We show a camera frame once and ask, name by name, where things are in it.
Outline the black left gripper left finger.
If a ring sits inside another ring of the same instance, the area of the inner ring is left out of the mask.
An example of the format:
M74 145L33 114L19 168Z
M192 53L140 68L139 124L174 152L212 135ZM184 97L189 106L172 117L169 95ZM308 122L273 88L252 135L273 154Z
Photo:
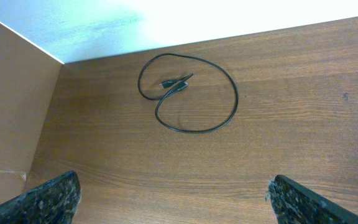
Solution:
M71 223L81 198L71 170L0 204L0 223Z

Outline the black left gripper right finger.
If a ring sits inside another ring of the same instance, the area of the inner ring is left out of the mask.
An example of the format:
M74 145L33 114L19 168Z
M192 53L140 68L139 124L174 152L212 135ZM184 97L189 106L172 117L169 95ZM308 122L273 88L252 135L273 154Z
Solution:
M279 224L358 224L358 215L294 180L276 175L268 183L267 200Z

